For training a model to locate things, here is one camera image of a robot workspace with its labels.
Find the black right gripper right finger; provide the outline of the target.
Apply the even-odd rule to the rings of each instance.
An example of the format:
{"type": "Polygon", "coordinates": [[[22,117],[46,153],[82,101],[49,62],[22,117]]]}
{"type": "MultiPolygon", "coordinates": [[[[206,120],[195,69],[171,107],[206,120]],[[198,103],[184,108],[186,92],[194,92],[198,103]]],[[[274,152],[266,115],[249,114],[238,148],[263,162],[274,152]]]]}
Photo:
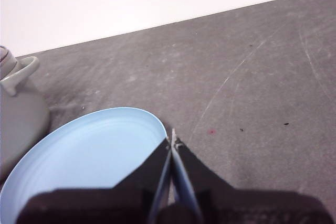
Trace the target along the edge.
{"type": "Polygon", "coordinates": [[[176,201],[200,223],[334,223],[312,196],[233,187],[203,164],[174,130],[171,151],[176,201]]]}

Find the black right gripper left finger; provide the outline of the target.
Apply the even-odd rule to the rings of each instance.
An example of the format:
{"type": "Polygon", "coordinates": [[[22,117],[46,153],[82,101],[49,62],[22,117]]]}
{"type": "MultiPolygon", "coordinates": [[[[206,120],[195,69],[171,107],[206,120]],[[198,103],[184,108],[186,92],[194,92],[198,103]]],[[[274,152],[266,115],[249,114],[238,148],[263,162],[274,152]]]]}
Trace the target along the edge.
{"type": "Polygon", "coordinates": [[[168,140],[111,188],[57,189],[29,199],[17,223],[149,223],[166,202],[168,140]]]}

